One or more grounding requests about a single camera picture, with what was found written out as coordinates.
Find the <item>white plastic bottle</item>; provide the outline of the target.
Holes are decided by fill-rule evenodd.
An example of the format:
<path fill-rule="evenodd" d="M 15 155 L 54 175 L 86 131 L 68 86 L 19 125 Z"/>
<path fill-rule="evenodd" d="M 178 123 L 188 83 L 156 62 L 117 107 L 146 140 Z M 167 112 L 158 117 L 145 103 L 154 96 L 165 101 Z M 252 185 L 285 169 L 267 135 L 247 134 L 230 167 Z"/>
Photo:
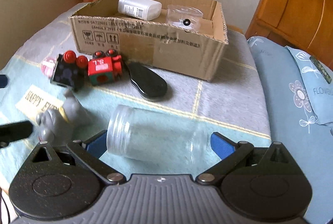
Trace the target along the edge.
<path fill-rule="evenodd" d="M 158 18 L 162 11 L 162 3 L 155 0 L 119 0 L 118 12 L 144 21 Z"/>

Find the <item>blue floral pillow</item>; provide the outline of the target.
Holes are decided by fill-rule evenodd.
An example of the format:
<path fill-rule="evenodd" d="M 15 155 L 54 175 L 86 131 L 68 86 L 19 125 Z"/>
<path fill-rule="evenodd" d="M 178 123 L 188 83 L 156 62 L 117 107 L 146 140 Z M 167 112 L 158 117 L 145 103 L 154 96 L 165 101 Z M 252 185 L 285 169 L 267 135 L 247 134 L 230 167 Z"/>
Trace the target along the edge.
<path fill-rule="evenodd" d="M 291 53 L 296 66 L 300 70 L 309 102 L 315 113 L 315 117 L 317 118 L 317 123 L 320 125 L 332 126 L 332 82 L 331 84 L 326 82 L 315 65 L 310 61 L 310 54 L 291 47 L 286 47 L 286 49 Z M 320 63 L 332 78 L 332 71 L 322 62 Z"/>

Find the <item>clear plastic chopper bowl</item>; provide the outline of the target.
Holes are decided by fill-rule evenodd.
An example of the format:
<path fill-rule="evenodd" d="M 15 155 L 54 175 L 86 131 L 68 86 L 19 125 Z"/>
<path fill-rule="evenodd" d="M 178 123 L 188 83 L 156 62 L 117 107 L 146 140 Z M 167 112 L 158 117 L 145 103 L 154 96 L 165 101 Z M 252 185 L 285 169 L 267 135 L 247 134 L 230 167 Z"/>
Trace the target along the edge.
<path fill-rule="evenodd" d="M 167 7 L 166 22 L 169 25 L 199 32 L 202 19 L 203 13 L 194 7 L 182 5 L 168 5 Z"/>

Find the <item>red toy train car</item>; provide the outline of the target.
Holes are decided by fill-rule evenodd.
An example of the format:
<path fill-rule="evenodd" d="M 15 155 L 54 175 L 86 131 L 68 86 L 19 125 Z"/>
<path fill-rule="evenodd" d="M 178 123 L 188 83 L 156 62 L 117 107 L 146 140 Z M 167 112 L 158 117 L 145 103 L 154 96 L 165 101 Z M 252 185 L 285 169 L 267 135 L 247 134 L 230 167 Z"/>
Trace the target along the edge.
<path fill-rule="evenodd" d="M 92 85 L 112 83 L 122 77 L 122 57 L 115 49 L 96 51 L 88 62 L 87 76 Z"/>

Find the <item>clear plastic jar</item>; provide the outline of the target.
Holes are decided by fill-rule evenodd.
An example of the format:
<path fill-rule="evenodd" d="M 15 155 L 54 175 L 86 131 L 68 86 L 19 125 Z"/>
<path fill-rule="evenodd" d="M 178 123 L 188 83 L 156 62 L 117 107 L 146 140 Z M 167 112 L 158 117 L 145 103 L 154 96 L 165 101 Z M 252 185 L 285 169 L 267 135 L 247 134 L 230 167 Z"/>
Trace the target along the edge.
<path fill-rule="evenodd" d="M 107 129 L 109 153 L 158 164 L 195 164 L 207 145 L 194 119 L 125 105 L 116 107 Z"/>

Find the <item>wooden bed headboard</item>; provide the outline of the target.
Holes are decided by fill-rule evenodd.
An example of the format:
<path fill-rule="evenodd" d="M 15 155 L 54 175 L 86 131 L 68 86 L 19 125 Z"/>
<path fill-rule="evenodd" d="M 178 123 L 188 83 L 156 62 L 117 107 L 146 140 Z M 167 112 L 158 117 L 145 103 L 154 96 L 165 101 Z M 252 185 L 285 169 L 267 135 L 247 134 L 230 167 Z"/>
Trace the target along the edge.
<path fill-rule="evenodd" d="M 260 0 L 246 38 L 292 45 L 332 68 L 333 0 Z"/>

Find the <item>small pink box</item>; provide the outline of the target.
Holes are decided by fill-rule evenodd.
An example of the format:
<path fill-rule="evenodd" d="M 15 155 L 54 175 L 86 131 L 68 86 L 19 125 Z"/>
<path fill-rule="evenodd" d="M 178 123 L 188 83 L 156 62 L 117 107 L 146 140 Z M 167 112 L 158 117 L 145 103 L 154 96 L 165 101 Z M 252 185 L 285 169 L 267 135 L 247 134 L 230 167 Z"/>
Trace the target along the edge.
<path fill-rule="evenodd" d="M 44 76 L 51 78 L 56 65 L 56 59 L 47 57 L 41 62 L 41 71 Z"/>

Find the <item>open cardboard box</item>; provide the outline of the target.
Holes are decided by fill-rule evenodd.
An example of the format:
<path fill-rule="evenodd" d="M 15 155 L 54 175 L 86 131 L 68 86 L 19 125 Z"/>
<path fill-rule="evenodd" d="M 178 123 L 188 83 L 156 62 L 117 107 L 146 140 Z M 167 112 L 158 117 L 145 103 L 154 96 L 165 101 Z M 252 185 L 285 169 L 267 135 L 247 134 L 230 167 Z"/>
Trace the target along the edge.
<path fill-rule="evenodd" d="M 222 4 L 216 0 L 155 0 L 162 12 L 152 21 L 118 11 L 119 0 L 87 3 L 70 16 L 80 53 L 116 49 L 124 59 L 211 81 L 229 43 Z M 203 13 L 199 32 L 166 22 L 167 7 L 194 7 Z"/>

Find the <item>black glasses case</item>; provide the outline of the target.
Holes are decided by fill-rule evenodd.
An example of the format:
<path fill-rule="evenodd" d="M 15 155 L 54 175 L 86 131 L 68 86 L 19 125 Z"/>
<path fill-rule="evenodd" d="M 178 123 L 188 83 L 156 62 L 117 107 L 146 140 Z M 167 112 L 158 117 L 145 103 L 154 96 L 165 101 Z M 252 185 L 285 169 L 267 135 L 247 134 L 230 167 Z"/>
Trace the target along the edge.
<path fill-rule="evenodd" d="M 131 84 L 143 98 L 155 101 L 166 96 L 168 85 L 161 76 L 138 62 L 130 62 L 126 66 Z"/>

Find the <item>blue floral bed sheet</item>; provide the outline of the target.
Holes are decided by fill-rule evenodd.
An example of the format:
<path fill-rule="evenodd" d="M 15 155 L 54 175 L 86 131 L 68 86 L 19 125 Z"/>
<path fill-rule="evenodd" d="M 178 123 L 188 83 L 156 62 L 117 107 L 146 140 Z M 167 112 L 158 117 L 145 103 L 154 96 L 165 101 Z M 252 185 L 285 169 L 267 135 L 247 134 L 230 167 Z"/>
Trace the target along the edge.
<path fill-rule="evenodd" d="M 271 139 L 287 147 L 313 190 L 305 218 L 332 223 L 332 126 L 317 123 L 288 46 L 261 36 L 249 38 L 248 44 L 266 99 Z"/>

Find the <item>dark patterned remote control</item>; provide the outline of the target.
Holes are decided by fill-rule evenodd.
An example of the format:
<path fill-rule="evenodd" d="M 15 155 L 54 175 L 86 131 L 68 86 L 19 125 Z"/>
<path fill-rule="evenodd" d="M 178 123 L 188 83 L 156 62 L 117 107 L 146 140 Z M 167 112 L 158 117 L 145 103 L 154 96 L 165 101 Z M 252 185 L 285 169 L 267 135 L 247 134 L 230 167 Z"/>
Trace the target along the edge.
<path fill-rule="evenodd" d="M 310 61 L 312 62 L 313 65 L 315 65 L 315 67 L 317 68 L 319 73 L 324 77 L 326 82 L 328 84 L 331 84 L 332 78 L 330 77 L 324 66 L 320 63 L 320 61 L 318 61 L 318 59 L 316 59 L 314 56 L 310 56 Z"/>

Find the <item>grey elephant toy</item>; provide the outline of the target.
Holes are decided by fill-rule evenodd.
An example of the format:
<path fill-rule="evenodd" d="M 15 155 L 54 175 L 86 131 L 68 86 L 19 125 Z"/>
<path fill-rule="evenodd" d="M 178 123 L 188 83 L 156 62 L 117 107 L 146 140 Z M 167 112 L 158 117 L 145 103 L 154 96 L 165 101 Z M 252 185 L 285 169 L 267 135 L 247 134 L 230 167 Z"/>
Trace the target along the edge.
<path fill-rule="evenodd" d="M 39 142 L 48 142 L 51 146 L 65 146 L 71 142 L 76 128 L 91 122 L 88 111 L 71 90 L 66 90 L 64 96 L 66 99 L 58 109 L 47 109 L 36 116 L 40 130 Z"/>

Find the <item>black toy train engine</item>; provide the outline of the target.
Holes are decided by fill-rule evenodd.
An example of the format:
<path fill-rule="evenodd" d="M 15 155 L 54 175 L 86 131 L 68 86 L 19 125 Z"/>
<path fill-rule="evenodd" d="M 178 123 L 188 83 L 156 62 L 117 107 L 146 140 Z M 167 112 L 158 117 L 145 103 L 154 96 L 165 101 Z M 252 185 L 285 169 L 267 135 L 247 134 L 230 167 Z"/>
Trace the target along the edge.
<path fill-rule="evenodd" d="M 50 83 L 78 91 L 84 85 L 88 67 L 86 56 L 77 56 L 72 50 L 58 54 Z"/>

